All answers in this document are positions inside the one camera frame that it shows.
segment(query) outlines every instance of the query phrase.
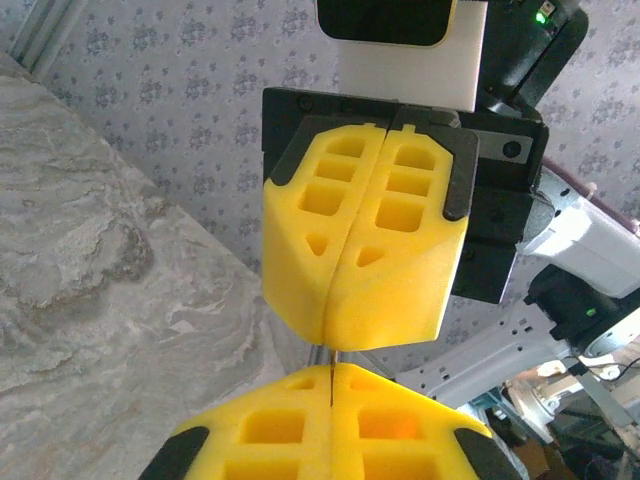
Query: gray marble surface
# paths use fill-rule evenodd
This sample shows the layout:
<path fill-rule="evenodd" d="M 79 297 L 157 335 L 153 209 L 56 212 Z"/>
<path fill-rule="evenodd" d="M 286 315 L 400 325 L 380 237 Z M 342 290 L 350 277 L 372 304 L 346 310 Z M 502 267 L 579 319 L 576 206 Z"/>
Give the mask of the gray marble surface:
<path fill-rule="evenodd" d="M 0 478 L 136 478 L 182 420 L 306 360 L 259 279 L 19 73 L 0 212 Z"/>

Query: marble countertop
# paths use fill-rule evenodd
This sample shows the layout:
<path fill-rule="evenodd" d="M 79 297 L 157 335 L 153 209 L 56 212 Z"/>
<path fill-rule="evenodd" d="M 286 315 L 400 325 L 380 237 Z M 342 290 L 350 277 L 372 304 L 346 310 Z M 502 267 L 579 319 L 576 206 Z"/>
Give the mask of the marble countertop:
<path fill-rule="evenodd" d="M 0 477 L 137 478 L 181 421 L 298 369 L 259 279 L 0 65 Z"/>

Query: yellow foam gripper pad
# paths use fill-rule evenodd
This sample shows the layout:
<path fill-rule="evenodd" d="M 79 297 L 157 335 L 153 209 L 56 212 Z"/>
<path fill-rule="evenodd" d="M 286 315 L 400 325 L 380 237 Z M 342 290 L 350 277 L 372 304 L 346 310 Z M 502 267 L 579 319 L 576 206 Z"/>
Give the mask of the yellow foam gripper pad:
<path fill-rule="evenodd" d="M 394 382 L 355 365 L 337 364 L 332 406 L 330 396 L 330 367 L 310 367 L 199 415 L 181 425 L 167 444 L 184 442 L 190 432 L 204 432 L 205 438 L 183 448 L 192 455 L 180 476 L 161 478 L 513 478 L 499 449 L 486 448 L 495 443 L 482 423 Z M 471 435 L 474 443 L 459 443 L 460 432 Z M 175 465 L 185 457 L 174 447 L 172 463 L 165 447 L 150 467 Z M 493 456 L 487 459 L 491 471 L 505 476 L 487 476 L 484 466 L 469 460 L 472 450 Z"/>
<path fill-rule="evenodd" d="M 468 224 L 443 216 L 452 168 L 411 126 L 317 135 L 286 182 L 265 183 L 267 302 L 334 350 L 435 339 Z"/>

